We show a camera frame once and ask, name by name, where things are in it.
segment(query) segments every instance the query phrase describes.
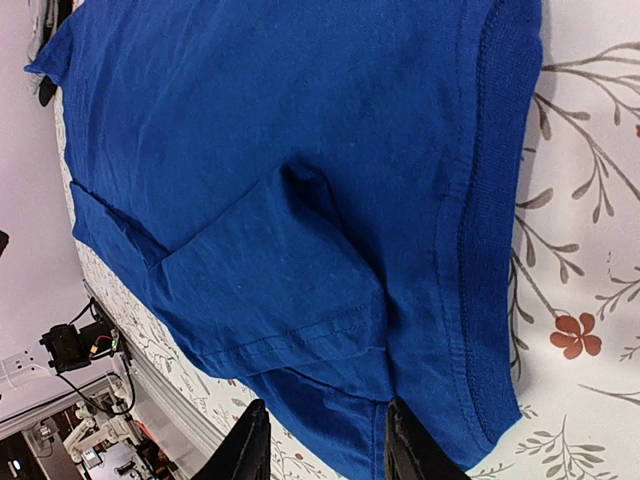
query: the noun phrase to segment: blue t-shirt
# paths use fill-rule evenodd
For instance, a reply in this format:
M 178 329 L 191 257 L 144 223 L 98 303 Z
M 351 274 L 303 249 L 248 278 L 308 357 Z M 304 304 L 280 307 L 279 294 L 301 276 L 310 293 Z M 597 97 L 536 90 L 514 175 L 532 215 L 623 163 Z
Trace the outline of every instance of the blue t-shirt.
M 507 276 L 539 0 L 88 0 L 74 235 L 352 480 L 401 396 L 469 468 L 518 418 Z

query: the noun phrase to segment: floral pattern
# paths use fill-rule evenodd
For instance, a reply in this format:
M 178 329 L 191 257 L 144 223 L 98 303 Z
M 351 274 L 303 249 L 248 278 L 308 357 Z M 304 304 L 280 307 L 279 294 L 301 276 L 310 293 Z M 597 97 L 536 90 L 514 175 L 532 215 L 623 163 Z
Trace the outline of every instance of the floral pattern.
M 545 3 L 546 61 L 521 156 L 509 275 L 511 367 L 523 420 L 469 473 L 473 479 L 638 478 L 640 34 L 633 7 L 631 0 Z M 62 158 L 60 96 L 55 106 Z M 64 162 L 63 170 L 67 183 Z M 253 392 L 198 372 L 93 252 L 78 251 L 88 283 L 119 325 L 228 432 Z M 277 480 L 341 478 L 277 422 L 272 436 Z

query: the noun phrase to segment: flower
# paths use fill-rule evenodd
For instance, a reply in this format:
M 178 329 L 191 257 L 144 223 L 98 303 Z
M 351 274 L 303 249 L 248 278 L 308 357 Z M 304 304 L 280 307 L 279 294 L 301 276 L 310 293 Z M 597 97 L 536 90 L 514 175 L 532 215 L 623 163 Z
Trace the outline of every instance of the flower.
M 553 332 L 549 339 L 556 347 L 564 348 L 564 356 L 569 360 L 578 358 L 583 348 L 589 355 L 595 357 L 602 349 L 600 337 L 589 335 L 595 324 L 596 319 L 590 313 L 581 314 L 580 323 L 569 315 L 562 315 L 556 318 L 556 328 L 560 332 Z

